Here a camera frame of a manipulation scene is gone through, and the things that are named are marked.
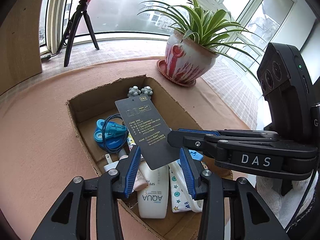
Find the tripod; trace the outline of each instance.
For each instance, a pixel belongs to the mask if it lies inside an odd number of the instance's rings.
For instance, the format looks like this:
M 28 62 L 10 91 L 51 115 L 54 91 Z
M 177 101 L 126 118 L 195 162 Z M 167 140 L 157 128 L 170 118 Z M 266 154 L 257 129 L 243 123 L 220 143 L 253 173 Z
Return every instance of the tripod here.
M 64 56 L 64 67 L 67 67 L 69 64 L 73 40 L 76 36 L 76 31 L 77 31 L 77 28 L 78 28 L 78 25 L 79 25 L 79 22 L 80 22 L 80 19 L 82 16 L 84 17 L 85 23 L 87 25 L 87 28 L 89 30 L 89 34 L 91 36 L 91 39 L 92 39 L 92 42 L 93 42 L 95 48 L 99 49 L 96 37 L 94 36 L 94 31 L 92 28 L 90 17 L 87 13 L 87 7 L 88 7 L 87 0 L 80 0 L 79 1 L 79 5 L 77 6 L 76 12 L 71 17 L 71 19 L 67 25 L 67 28 L 63 34 L 58 51 L 60 51 L 62 49 L 62 46 L 63 46 L 65 40 L 68 39 L 66 53 Z

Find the red saucer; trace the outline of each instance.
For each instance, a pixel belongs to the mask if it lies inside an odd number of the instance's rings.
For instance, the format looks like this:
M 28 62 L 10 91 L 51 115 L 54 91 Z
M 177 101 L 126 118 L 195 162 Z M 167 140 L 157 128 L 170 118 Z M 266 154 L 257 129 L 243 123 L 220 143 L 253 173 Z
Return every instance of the red saucer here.
M 157 61 L 158 70 L 166 79 L 169 79 L 171 82 L 176 83 L 176 84 L 183 86 L 183 87 L 193 87 L 196 84 L 196 80 L 192 80 L 186 84 L 182 84 L 182 83 L 175 81 L 173 78 L 169 77 L 166 73 L 164 73 L 162 71 L 162 69 L 165 69 L 165 65 L 166 65 L 166 63 L 165 63 L 164 59 L 160 59 Z

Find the dark blue cable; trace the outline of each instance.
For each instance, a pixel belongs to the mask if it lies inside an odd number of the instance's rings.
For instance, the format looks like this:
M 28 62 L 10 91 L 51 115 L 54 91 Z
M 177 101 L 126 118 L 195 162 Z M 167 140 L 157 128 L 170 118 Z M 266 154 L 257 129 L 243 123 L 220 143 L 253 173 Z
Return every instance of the dark blue cable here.
M 118 152 L 123 148 L 123 146 L 125 145 L 125 143 L 127 142 L 127 137 L 128 137 L 128 134 L 129 134 L 128 128 L 126 128 L 124 140 L 123 140 L 123 142 L 122 142 L 117 148 L 111 149 L 111 148 L 109 148 L 109 147 L 107 146 L 107 144 L 106 144 L 106 136 L 105 136 L 107 124 L 108 124 L 108 122 L 110 122 L 110 121 L 111 121 L 112 119 L 114 119 L 114 118 L 119 118 L 119 119 L 123 120 L 120 114 L 114 114 L 114 115 L 109 116 L 109 117 L 104 121 L 103 126 L 102 126 L 102 143 L 103 143 L 103 146 L 104 146 L 105 150 L 106 150 L 109 154 L 111 154 L 111 153 L 118 153 Z

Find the potted plant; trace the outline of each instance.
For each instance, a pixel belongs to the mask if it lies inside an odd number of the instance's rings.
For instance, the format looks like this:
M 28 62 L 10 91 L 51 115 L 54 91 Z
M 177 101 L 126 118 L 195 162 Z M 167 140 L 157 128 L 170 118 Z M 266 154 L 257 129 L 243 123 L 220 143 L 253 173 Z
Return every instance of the potted plant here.
M 153 5 L 156 8 L 146 6 L 140 13 L 148 11 L 160 12 L 161 15 L 167 16 L 174 21 L 174 24 L 170 27 L 175 31 L 168 39 L 165 60 L 162 64 L 158 64 L 160 72 L 166 78 L 180 85 L 192 86 L 198 77 L 212 68 L 216 58 L 219 55 L 223 55 L 241 65 L 257 80 L 256 76 L 245 65 L 217 50 L 217 47 L 220 46 L 233 48 L 256 61 L 248 52 L 233 45 L 257 46 L 239 41 L 226 41 L 234 32 L 252 33 L 239 23 L 232 22 L 229 12 L 222 9 L 217 10 L 215 13 L 211 10 L 206 11 L 197 0 L 192 0 L 192 3 L 189 3 L 190 6 L 172 6 L 156 0 L 145 2 L 156 2 L 159 5 Z M 176 7 L 186 10 L 188 17 L 183 16 Z

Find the white wall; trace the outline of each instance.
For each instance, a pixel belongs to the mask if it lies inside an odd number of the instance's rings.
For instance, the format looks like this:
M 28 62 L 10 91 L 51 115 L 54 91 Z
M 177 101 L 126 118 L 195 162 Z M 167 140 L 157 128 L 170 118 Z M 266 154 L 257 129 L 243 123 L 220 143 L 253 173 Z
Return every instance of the white wall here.
M 320 76 L 320 23 L 318 22 L 301 51 L 303 60 L 314 84 Z
M 271 41 L 293 45 L 301 49 L 311 31 L 316 16 L 305 0 L 293 1 L 295 4 L 292 6 L 287 19 Z

